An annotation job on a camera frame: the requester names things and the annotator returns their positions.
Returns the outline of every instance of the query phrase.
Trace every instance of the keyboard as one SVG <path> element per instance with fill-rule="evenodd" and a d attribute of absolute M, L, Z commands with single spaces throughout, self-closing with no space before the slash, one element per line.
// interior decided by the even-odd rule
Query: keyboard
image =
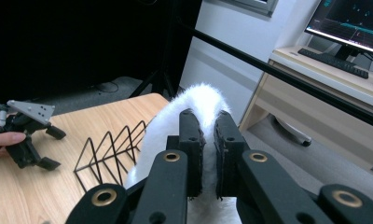
<path fill-rule="evenodd" d="M 354 63 L 346 62 L 341 59 L 335 58 L 335 56 L 332 56 L 327 53 L 315 53 L 308 49 L 300 49 L 298 51 L 299 54 L 304 55 L 306 57 L 312 58 L 314 60 L 317 60 L 321 63 L 325 63 L 331 66 L 334 66 L 342 71 L 345 71 L 347 73 L 353 74 L 358 77 L 362 78 L 368 78 L 369 74 L 365 70 L 358 69 L 355 66 Z"/>

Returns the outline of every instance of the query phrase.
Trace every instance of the black wire rack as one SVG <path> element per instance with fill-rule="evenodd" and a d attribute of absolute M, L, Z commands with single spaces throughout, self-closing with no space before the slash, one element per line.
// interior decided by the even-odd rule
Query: black wire rack
<path fill-rule="evenodd" d="M 107 132 L 97 148 L 90 137 L 87 139 L 74 169 L 85 193 L 102 183 L 123 185 L 123 179 L 136 164 L 145 129 L 146 124 L 141 120 L 132 130 L 125 126 L 115 138 Z"/>

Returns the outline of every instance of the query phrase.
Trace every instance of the white plush toy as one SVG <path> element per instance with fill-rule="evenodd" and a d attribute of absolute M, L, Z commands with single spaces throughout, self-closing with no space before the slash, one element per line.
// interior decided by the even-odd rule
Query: white plush toy
<path fill-rule="evenodd" d="M 214 124 L 221 110 L 230 113 L 220 91 L 207 84 L 192 86 L 175 97 L 148 124 L 141 153 L 128 174 L 125 188 L 148 176 L 156 155 L 166 148 L 168 135 L 179 135 L 179 114 L 192 109 L 200 123 L 206 144 L 203 149 L 202 193 L 188 202 L 187 223 L 241 223 L 236 200 L 216 199 L 216 155 Z"/>

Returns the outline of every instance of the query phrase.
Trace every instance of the computer monitor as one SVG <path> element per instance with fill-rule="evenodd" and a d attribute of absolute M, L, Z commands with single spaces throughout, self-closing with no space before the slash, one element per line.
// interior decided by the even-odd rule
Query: computer monitor
<path fill-rule="evenodd" d="M 305 32 L 341 44 L 342 60 L 373 54 L 373 0 L 321 0 Z"/>

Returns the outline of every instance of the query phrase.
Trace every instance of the gray floor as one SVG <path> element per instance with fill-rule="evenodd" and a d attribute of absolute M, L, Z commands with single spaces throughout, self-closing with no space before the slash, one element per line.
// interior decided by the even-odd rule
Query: gray floor
<path fill-rule="evenodd" d="M 36 99 L 34 103 L 55 105 L 54 115 L 57 115 L 127 99 L 140 83 L 141 80 L 131 77 L 119 77 L 85 91 Z M 148 86 L 142 94 L 150 93 L 150 88 Z M 270 153 L 304 189 L 318 194 L 323 185 L 342 184 L 373 199 L 372 174 L 314 140 L 311 146 L 303 147 L 299 139 L 274 122 L 273 116 L 263 119 L 242 135 L 251 149 Z"/>

